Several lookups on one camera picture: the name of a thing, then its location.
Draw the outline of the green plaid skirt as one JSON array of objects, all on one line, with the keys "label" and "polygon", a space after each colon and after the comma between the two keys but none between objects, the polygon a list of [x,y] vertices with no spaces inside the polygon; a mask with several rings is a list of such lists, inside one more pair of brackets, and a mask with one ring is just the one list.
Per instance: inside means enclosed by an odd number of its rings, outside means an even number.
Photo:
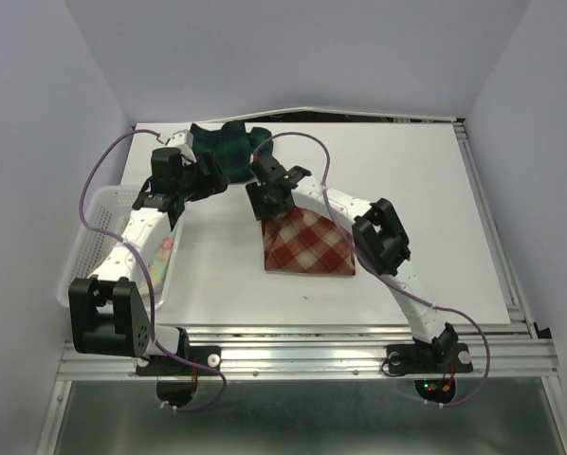
[{"label": "green plaid skirt", "polygon": [[242,184],[253,179],[249,170],[250,156],[272,133],[266,128],[253,127],[249,132],[241,120],[225,123],[218,130],[207,130],[193,123],[192,150],[204,173],[209,172],[203,154],[212,153],[230,184]]}]

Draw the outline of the red plaid skirt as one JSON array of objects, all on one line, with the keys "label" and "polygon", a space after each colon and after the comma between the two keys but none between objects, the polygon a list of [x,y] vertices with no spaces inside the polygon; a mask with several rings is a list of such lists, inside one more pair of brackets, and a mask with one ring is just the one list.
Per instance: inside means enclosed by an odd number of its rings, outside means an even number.
[{"label": "red plaid skirt", "polygon": [[306,275],[356,275],[352,249],[334,223],[314,211],[293,208],[261,222],[264,269]]}]

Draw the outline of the pastel floral skirt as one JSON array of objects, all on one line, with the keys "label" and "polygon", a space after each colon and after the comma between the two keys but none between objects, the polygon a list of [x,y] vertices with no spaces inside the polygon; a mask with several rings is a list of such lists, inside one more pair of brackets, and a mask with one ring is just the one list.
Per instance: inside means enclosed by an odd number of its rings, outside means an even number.
[{"label": "pastel floral skirt", "polygon": [[[156,306],[161,304],[161,295],[166,290],[166,287],[170,284],[171,278],[171,265],[174,262],[175,248],[177,247],[176,236],[178,234],[178,227],[175,227],[172,232],[170,232],[159,244],[155,250],[155,254],[151,261],[148,263],[147,268],[150,274],[151,282],[154,287],[155,292],[155,302]],[[124,247],[123,251],[126,252],[125,262],[128,266],[136,265],[136,258],[129,252],[129,250]],[[140,296],[143,298],[145,303],[149,304],[149,289],[143,278],[142,272],[133,272],[132,281],[137,283],[138,291]]]}]

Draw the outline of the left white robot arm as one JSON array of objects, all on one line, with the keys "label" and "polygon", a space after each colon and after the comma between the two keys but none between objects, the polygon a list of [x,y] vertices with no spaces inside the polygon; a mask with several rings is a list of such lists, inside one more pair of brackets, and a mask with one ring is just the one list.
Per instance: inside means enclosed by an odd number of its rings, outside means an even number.
[{"label": "left white robot arm", "polygon": [[169,373],[182,373],[190,366],[192,352],[185,330],[156,324],[155,285],[148,265],[187,204],[222,193],[228,185],[212,152],[190,158],[179,147],[153,151],[151,174],[137,194],[124,231],[87,227],[115,244],[92,274],[69,285],[77,352],[158,355]]}]

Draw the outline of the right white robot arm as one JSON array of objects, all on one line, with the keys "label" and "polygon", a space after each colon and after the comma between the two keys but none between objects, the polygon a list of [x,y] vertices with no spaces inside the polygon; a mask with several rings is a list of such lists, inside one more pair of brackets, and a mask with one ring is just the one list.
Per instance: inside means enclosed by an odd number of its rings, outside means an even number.
[{"label": "right white robot arm", "polygon": [[286,169],[272,156],[252,160],[249,169],[256,181],[246,189],[257,219],[299,208],[332,221],[342,237],[352,242],[362,265],[392,290],[410,326],[419,364],[437,370],[449,361],[458,336],[428,302],[411,263],[409,236],[389,200],[355,198],[327,187],[305,168]]}]

